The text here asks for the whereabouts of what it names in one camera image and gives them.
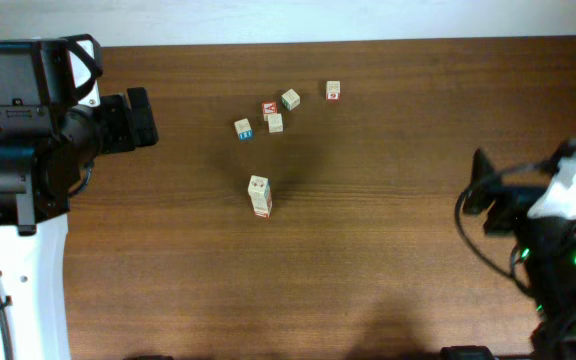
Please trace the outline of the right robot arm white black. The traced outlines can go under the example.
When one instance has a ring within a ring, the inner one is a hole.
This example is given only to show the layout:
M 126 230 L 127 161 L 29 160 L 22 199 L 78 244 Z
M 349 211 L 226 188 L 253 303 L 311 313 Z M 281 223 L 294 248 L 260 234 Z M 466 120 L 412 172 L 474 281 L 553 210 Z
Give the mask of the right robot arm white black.
M 463 228 L 462 216 L 479 214 L 486 216 L 485 235 L 516 240 L 506 269 L 487 258 Z M 471 251 L 535 302 L 540 322 L 530 337 L 534 358 L 576 359 L 576 145 L 504 170 L 477 150 L 454 221 Z

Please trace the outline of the wooden block letter E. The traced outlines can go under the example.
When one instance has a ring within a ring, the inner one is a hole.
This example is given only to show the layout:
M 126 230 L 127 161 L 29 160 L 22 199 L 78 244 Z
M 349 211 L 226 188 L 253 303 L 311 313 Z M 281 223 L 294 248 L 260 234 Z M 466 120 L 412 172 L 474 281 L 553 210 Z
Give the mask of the wooden block letter E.
M 253 211 L 256 216 L 269 218 L 271 215 L 272 207 L 254 207 Z

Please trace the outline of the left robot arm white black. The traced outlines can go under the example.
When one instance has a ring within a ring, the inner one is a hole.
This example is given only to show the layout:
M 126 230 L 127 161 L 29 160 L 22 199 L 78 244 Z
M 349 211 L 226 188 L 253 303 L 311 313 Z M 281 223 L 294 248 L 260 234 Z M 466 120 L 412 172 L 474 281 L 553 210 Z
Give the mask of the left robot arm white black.
M 0 40 L 0 359 L 69 357 L 71 200 L 96 158 L 158 142 L 147 91 L 101 95 L 102 73 L 88 34 Z

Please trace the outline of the wooden block yellow face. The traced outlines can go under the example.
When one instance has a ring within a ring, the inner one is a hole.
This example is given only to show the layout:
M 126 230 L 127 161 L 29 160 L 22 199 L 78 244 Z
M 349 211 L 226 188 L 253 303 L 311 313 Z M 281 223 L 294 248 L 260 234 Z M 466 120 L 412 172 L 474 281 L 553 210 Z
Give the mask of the wooden block yellow face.
M 252 175 L 248 185 L 248 194 L 251 198 L 267 199 L 271 195 L 269 179 Z

